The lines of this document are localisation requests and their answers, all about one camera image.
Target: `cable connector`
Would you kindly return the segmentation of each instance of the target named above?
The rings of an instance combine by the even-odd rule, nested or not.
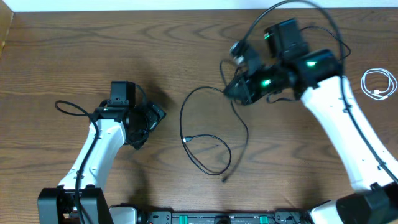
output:
[[[191,136],[187,136],[185,138],[182,139],[183,142],[189,142],[191,141],[193,138]]]

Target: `green led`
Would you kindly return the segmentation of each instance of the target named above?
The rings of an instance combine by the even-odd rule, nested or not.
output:
[[[271,80],[264,80],[264,81],[261,82],[261,85],[263,87],[265,87],[265,86],[269,85],[270,83],[271,83]]]
[[[308,67],[314,67],[317,64],[317,62],[306,62],[306,64]]]

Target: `wooden table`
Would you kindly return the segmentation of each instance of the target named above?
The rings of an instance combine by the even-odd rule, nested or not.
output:
[[[374,101],[360,89],[368,68],[398,74],[398,9],[333,9],[353,53],[346,74],[357,101],[386,147],[398,157],[398,96]],[[174,210],[273,210],[309,208],[353,191],[345,169],[312,114],[301,104],[265,100],[238,107],[250,130],[248,151],[226,183],[201,173],[179,138],[181,103],[198,86],[222,88],[218,63],[228,58],[260,10],[18,13],[0,59],[0,222],[38,222],[37,197],[71,168],[88,134],[86,118],[59,113],[56,100],[93,111],[109,98],[111,80],[144,87],[167,117],[136,151],[123,146],[108,178],[108,205],[121,202]],[[327,26],[313,9],[273,12],[251,36],[271,63],[262,31],[296,17],[301,26]],[[322,30],[308,30],[312,49],[336,51]],[[225,67],[232,74],[233,67]],[[371,86],[384,88],[386,79]],[[216,134],[233,148],[244,128],[219,93],[197,93],[186,105],[184,134]],[[228,160],[218,142],[199,139],[190,149],[206,165]]]

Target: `coiled white cable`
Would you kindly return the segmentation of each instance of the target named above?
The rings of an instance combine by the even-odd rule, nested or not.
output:
[[[372,74],[372,73],[380,73],[385,75],[388,78],[388,87],[384,91],[379,91],[379,90],[368,90],[366,88],[366,75]],[[386,69],[383,68],[372,68],[367,70],[361,79],[361,88],[362,91],[368,95],[368,97],[374,99],[374,100],[385,100],[389,96],[391,96],[396,90],[397,90],[397,80],[396,78],[392,75],[391,72],[387,71]]]

